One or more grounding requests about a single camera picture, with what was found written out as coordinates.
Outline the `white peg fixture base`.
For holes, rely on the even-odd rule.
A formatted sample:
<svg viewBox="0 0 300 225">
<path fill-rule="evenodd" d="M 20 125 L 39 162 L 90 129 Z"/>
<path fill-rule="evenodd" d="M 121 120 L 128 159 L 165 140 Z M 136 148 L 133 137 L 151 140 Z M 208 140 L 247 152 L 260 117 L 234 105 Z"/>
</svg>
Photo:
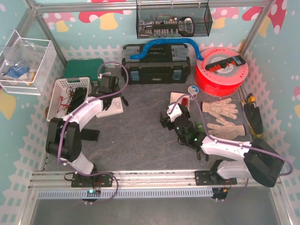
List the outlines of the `white peg fixture base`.
<svg viewBox="0 0 300 225">
<path fill-rule="evenodd" d="M 102 117 L 112 116 L 120 113 L 123 113 L 122 100 L 121 97 L 116 97 L 112 100 L 110 107 L 107 110 L 103 110 L 99 112 L 96 115 L 96 117 L 102 118 Z"/>
</svg>

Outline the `black handled screwdriver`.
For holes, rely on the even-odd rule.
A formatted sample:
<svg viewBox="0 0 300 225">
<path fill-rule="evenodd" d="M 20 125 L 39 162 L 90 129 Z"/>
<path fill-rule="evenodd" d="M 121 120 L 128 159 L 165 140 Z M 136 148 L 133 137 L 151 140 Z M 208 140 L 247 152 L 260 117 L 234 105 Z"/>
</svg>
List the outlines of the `black handled screwdriver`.
<svg viewBox="0 0 300 225">
<path fill-rule="evenodd" d="M 121 98 L 121 100 L 122 100 L 122 102 L 124 103 L 125 106 L 129 106 L 128 101 L 125 99 L 125 97 L 122 94 L 120 94 L 120 98 Z"/>
</svg>

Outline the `large red spring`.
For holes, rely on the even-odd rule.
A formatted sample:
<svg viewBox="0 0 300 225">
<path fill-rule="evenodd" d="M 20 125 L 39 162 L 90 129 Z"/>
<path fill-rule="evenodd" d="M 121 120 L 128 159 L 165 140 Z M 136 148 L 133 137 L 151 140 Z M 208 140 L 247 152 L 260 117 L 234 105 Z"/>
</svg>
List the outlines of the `large red spring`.
<svg viewBox="0 0 300 225">
<path fill-rule="evenodd" d="M 183 97 L 183 98 L 181 99 L 181 104 L 182 104 L 183 106 L 187 106 L 187 105 L 188 105 L 188 99 L 187 99 L 186 97 Z"/>
</svg>

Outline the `black rectangular plate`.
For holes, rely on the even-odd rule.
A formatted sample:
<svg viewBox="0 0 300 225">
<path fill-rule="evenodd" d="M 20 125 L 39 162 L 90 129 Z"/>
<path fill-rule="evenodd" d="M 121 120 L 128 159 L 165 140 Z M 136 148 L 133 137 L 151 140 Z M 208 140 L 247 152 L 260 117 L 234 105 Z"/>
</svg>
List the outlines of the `black rectangular plate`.
<svg viewBox="0 0 300 225">
<path fill-rule="evenodd" d="M 85 141 L 97 142 L 99 135 L 100 135 L 100 131 L 94 130 L 94 129 L 85 129 L 84 128 L 80 132 L 81 139 L 85 140 Z"/>
</svg>

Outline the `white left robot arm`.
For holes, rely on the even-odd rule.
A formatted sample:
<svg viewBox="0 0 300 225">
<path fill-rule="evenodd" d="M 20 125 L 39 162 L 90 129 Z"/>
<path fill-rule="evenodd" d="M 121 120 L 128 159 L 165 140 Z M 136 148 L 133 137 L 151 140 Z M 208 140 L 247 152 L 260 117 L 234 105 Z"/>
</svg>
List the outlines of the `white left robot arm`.
<svg viewBox="0 0 300 225">
<path fill-rule="evenodd" d="M 45 151 L 57 157 L 58 162 L 70 165 L 80 175 L 91 176 L 97 167 L 82 153 L 82 140 L 98 139 L 98 130 L 85 125 L 98 113 L 108 110 L 115 98 L 121 97 L 118 84 L 97 86 L 71 113 L 49 122 Z"/>
</svg>

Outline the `white spring box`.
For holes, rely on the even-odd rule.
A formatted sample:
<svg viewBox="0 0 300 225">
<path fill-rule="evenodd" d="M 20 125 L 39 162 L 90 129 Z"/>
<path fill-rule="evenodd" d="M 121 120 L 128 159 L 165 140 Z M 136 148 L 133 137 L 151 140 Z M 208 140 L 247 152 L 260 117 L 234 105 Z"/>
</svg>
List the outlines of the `white spring box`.
<svg viewBox="0 0 300 225">
<path fill-rule="evenodd" d="M 183 95 L 184 95 L 184 93 L 172 92 L 171 95 L 170 95 L 170 104 L 176 102 L 178 99 L 180 99 L 179 103 L 181 104 L 181 99 L 183 98 L 181 96 L 183 96 Z M 189 96 L 184 96 L 184 97 L 186 97 L 188 99 L 188 104 L 187 104 L 186 107 L 189 109 L 189 107 L 190 107 L 190 98 L 189 98 Z"/>
</svg>

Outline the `black device in basket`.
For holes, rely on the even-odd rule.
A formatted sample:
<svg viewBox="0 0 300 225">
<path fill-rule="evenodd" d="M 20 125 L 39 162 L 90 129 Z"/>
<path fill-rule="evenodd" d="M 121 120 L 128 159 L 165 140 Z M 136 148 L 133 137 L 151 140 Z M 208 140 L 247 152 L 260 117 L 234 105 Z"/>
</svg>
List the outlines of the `black device in basket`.
<svg viewBox="0 0 300 225">
<path fill-rule="evenodd" d="M 77 107 L 79 107 L 85 100 L 87 95 L 87 88 L 78 87 L 75 89 L 74 94 L 71 97 L 71 100 L 69 101 L 67 113 L 71 113 L 74 111 Z"/>
</svg>

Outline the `green plastic case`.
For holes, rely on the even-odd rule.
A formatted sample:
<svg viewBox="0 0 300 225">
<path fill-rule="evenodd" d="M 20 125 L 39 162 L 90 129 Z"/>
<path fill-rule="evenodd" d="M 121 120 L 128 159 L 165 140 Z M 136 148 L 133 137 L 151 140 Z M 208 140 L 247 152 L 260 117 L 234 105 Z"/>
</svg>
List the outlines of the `green plastic case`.
<svg viewBox="0 0 300 225">
<path fill-rule="evenodd" d="M 101 83 L 98 74 L 103 73 L 105 67 L 102 67 L 99 72 L 98 69 L 103 63 L 102 59 L 69 60 L 63 78 L 89 77 L 91 82 L 98 81 Z"/>
</svg>

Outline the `white perforated basket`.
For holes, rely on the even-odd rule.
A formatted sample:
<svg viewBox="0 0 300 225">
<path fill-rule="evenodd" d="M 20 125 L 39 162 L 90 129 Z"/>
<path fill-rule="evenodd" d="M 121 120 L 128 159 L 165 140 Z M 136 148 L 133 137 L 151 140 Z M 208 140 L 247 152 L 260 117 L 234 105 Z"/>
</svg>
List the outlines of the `white perforated basket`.
<svg viewBox="0 0 300 225">
<path fill-rule="evenodd" d="M 67 114 L 67 110 L 70 107 L 70 103 L 76 88 L 86 88 L 87 97 L 91 89 L 90 78 L 61 78 L 55 81 L 46 118 L 48 122 L 50 122 L 50 120 L 54 117 L 61 118 Z"/>
</svg>

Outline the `orange black pliers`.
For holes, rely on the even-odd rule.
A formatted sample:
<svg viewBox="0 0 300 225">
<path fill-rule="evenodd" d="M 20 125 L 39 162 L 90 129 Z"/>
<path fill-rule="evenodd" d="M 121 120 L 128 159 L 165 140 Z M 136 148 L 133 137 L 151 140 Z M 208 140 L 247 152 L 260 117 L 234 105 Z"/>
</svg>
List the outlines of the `orange black pliers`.
<svg viewBox="0 0 300 225">
<path fill-rule="evenodd" d="M 196 155 L 197 155 L 197 159 L 199 161 L 201 161 L 202 157 L 204 157 L 204 159 L 205 159 L 206 162 L 208 162 L 208 160 L 209 160 L 209 155 L 206 154 L 206 153 L 204 153 L 202 150 L 197 151 Z"/>
</svg>

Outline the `black toolbox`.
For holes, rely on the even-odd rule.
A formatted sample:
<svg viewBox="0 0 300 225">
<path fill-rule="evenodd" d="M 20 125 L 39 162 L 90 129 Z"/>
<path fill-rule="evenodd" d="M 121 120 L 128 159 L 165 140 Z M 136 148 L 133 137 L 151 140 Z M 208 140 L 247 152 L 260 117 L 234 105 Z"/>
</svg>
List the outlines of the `black toolbox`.
<svg viewBox="0 0 300 225">
<path fill-rule="evenodd" d="M 122 50 L 121 75 L 128 84 L 171 84 L 185 83 L 191 73 L 191 63 L 186 44 L 164 44 L 152 46 L 146 56 L 139 60 L 130 59 L 139 54 L 143 44 L 128 44 Z"/>
</svg>

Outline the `upper white work glove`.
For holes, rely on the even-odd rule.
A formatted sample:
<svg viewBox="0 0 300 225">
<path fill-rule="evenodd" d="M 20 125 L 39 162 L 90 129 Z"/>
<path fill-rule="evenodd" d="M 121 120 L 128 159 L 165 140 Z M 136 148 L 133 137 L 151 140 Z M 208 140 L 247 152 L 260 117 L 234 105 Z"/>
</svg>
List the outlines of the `upper white work glove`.
<svg viewBox="0 0 300 225">
<path fill-rule="evenodd" d="M 232 103 L 231 98 L 209 103 L 202 102 L 201 107 L 203 112 L 209 113 L 211 116 L 221 121 L 225 121 L 224 117 L 235 120 L 237 119 L 237 114 L 239 112 L 236 108 L 236 104 Z"/>
</svg>

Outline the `clear acrylic box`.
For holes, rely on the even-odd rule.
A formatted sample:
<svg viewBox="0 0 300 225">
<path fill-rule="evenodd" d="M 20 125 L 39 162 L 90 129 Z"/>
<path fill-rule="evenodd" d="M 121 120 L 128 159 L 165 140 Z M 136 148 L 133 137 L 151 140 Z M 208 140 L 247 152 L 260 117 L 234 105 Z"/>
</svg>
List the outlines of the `clear acrylic box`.
<svg viewBox="0 0 300 225">
<path fill-rule="evenodd" d="M 21 37 L 16 30 L 10 40 L 1 52 L 0 87 L 9 94 L 40 96 L 57 56 L 52 41 Z"/>
</svg>

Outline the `blue white glove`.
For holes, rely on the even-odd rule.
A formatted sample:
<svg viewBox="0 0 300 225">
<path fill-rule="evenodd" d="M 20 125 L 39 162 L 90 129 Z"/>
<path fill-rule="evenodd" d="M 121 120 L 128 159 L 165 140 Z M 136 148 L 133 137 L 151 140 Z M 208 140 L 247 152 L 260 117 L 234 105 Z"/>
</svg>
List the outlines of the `blue white glove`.
<svg viewBox="0 0 300 225">
<path fill-rule="evenodd" d="M 18 62 L 8 69 L 8 71 L 5 73 L 5 77 L 25 80 L 28 78 L 27 73 L 29 70 L 30 67 L 26 62 Z"/>
</svg>

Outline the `black yellow rubber glove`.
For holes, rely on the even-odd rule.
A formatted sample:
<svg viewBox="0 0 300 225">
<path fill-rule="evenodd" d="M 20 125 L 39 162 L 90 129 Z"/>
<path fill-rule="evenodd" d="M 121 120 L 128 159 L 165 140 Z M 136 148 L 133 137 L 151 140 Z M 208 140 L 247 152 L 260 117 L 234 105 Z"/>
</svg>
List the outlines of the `black yellow rubber glove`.
<svg viewBox="0 0 300 225">
<path fill-rule="evenodd" d="M 260 108 L 254 104 L 247 103 L 243 106 L 247 123 L 250 127 L 252 138 L 255 142 L 263 139 L 263 122 Z"/>
</svg>

